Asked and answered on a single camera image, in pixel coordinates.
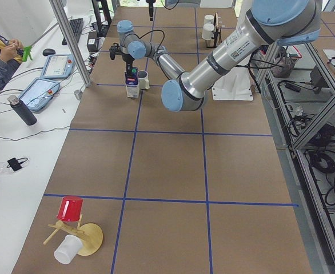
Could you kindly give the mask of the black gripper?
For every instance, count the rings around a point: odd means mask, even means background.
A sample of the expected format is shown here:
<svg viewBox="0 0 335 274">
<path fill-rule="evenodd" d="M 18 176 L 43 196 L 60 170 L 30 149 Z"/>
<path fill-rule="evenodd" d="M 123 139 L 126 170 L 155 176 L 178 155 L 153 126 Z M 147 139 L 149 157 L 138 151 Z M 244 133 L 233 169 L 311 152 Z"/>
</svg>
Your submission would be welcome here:
<svg viewBox="0 0 335 274">
<path fill-rule="evenodd" d="M 153 16 L 154 16 L 154 3 L 155 0 L 145 0 L 146 3 L 148 3 L 148 11 L 149 11 L 149 19 L 152 22 L 153 21 Z"/>
<path fill-rule="evenodd" d="M 134 58 L 130 54 L 122 54 L 122 59 L 124 62 L 126 62 L 126 74 L 131 75 L 132 69 L 133 69 L 133 61 Z"/>
</svg>

